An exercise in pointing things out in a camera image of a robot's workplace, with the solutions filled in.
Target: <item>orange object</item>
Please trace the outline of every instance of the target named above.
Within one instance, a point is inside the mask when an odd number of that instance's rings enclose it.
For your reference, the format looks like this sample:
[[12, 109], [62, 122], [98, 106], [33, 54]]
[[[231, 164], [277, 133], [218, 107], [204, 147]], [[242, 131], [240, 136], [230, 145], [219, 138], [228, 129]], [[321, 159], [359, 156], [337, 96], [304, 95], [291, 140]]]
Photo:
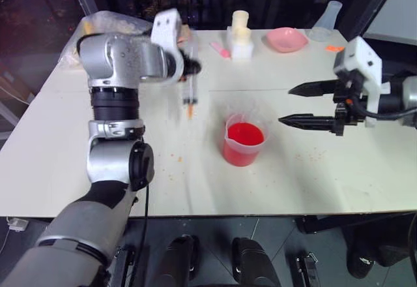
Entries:
[[345, 49], [345, 47], [335, 47], [335, 46], [327, 46], [326, 47], [326, 50], [331, 51], [331, 52], [340, 52], [343, 49]]
[[180, 30], [180, 36], [178, 37], [177, 42], [183, 43], [191, 38], [191, 29], [188, 25], [182, 25]]
[[194, 106], [192, 104], [188, 105], [188, 119], [193, 118], [193, 108], [194, 108]]

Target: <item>black cable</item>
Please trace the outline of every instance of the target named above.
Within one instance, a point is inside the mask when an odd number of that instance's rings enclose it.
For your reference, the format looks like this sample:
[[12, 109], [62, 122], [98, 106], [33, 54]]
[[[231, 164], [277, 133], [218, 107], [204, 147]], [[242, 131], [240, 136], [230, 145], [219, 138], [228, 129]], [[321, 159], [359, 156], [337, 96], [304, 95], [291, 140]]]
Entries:
[[414, 218], [411, 220], [409, 228], [409, 254], [410, 254], [410, 263], [414, 278], [417, 284], [417, 260], [416, 260], [416, 222], [417, 222], [417, 213], [414, 215]]
[[373, 117], [374, 119], [380, 119], [382, 121], [395, 121], [396, 119], [401, 119], [406, 115], [417, 113], [417, 108], [411, 108], [407, 110], [403, 110], [400, 112], [394, 113], [373, 113], [367, 111], [360, 103], [359, 98], [357, 96], [351, 97], [352, 103], [348, 105], [352, 106], [359, 114], [364, 116]]
[[84, 39], [89, 38], [89, 37], [93, 37], [93, 36], [103, 35], [103, 34], [104, 34], [104, 33], [94, 33], [94, 34], [88, 34], [88, 35], [81, 36], [81, 37], [77, 40], [77, 43], [76, 43], [76, 48], [77, 48], [77, 53], [78, 53], [78, 55], [79, 55], [79, 49], [81, 48], [81, 42], [82, 42]]
[[133, 277], [129, 281], [129, 287], [133, 287], [133, 285], [135, 283], [134, 281], [135, 281], [137, 267], [139, 266], [139, 260], [141, 258], [142, 252], [143, 252], [143, 247], [145, 246], [146, 230], [147, 230], [147, 227], [148, 227], [148, 207], [149, 207], [149, 183], [146, 185], [145, 216], [144, 216], [144, 219], [143, 219], [141, 242], [139, 244], [139, 248], [138, 248], [137, 253], [135, 255], [134, 266], [133, 266], [132, 272], [128, 276], [128, 277], [130, 277], [131, 275], [133, 275]]

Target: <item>wall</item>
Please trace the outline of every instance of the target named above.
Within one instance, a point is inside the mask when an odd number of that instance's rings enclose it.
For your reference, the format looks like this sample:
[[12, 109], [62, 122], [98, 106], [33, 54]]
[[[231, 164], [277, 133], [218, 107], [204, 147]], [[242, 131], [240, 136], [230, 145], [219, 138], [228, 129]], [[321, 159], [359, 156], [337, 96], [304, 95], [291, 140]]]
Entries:
[[364, 37], [417, 46], [417, 0], [386, 0]]

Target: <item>measuring cup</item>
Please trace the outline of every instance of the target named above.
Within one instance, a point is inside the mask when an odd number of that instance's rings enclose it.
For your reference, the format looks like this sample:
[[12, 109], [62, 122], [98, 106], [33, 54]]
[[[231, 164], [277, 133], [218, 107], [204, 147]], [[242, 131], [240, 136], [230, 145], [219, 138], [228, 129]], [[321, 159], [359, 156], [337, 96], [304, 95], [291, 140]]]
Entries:
[[[247, 126], [246, 129], [244, 129], [244, 132], [240, 133], [243, 137], [236, 139], [230, 138], [231, 132], [229, 132], [229, 129], [233, 125], [239, 123], [247, 123], [255, 128], [245, 125]], [[234, 114], [230, 116], [226, 122], [223, 157], [228, 163], [235, 166], [247, 166], [256, 159], [256, 156], [262, 150], [268, 136], [268, 125], [264, 121], [251, 114]]]

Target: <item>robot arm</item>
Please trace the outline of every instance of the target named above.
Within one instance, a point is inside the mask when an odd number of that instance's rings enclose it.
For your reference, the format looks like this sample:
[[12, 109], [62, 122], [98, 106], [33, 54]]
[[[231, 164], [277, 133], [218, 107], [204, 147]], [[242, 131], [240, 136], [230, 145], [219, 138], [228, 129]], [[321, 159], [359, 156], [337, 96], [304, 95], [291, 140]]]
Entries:
[[417, 76], [396, 77], [382, 82], [382, 61], [360, 37], [350, 41], [336, 55], [333, 68], [337, 80], [303, 83], [289, 93], [317, 97], [332, 93], [335, 116], [310, 113], [281, 117], [280, 122], [306, 130], [327, 130], [342, 136], [345, 125], [379, 120], [401, 119], [402, 124], [417, 127]]
[[151, 38], [103, 34], [80, 40], [94, 111], [87, 153], [91, 189], [59, 213], [3, 286], [106, 285], [136, 192], [154, 176], [139, 118], [139, 82], [177, 82], [201, 69], [177, 48], [179, 27], [174, 9], [155, 17]]

